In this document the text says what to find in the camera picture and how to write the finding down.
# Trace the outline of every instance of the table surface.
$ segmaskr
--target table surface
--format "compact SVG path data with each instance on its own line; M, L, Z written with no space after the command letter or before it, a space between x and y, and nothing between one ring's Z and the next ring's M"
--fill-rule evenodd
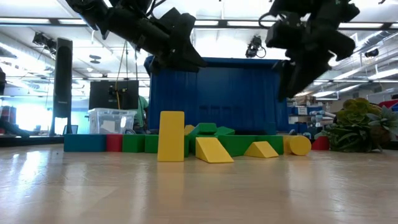
M274 159L0 149L0 223L398 223L398 152Z

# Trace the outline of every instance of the green plant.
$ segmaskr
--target green plant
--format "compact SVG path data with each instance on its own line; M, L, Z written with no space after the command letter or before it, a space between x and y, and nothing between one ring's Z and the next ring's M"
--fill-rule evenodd
M381 150L391 140L391 133L398 135L398 113L383 106L379 116L371 113L367 116L371 120L368 125L373 143Z
M344 126L367 125L370 122L370 119L366 116L368 113L379 115L380 111L364 98L346 100L343 109L337 112L337 123Z
M367 126L332 124L323 132L329 138L331 151L370 152L372 150L372 140Z

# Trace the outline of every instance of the green block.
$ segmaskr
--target green block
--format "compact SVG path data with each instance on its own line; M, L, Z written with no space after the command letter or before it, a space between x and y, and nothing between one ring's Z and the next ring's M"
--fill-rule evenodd
M159 135L157 134L145 135L145 153L157 153L158 144L159 144Z
M234 134L235 134L235 130L233 130L231 128L227 128L227 127L218 127L217 132L215 133L216 136L234 135Z
M199 123L189 135L196 134L214 134L217 132L217 125L215 123Z
M283 136L258 136L256 141L267 141L279 155L284 154Z
M145 135L144 134L125 134L123 135L123 152L144 152Z
M224 135L218 136L218 140L227 150L231 157L243 156L249 146L255 142L257 136L236 136Z
M214 138L216 138L216 136L214 136L214 135L207 135L207 134L197 134L197 135L195 135L192 138L189 136L189 151L192 154L194 154L194 155L196 155L196 152L197 152L196 151L196 148L197 148L197 144L196 144L197 137L214 137Z

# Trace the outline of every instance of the plastic storage bin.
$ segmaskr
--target plastic storage bin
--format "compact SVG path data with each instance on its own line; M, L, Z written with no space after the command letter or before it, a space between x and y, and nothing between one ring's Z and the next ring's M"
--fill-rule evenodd
M160 112L184 111L185 124L216 123L237 131L288 130L286 101L277 100L276 60L205 58L198 73L161 70L150 76L149 128ZM152 58L146 60L149 68Z
M137 111L94 108L88 111L90 134L124 134L132 129Z

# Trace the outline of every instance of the clear plastic container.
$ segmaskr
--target clear plastic container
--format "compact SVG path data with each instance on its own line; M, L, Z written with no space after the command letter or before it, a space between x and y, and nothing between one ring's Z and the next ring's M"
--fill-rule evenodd
M88 111L90 134L124 134L132 129L137 111L94 108Z

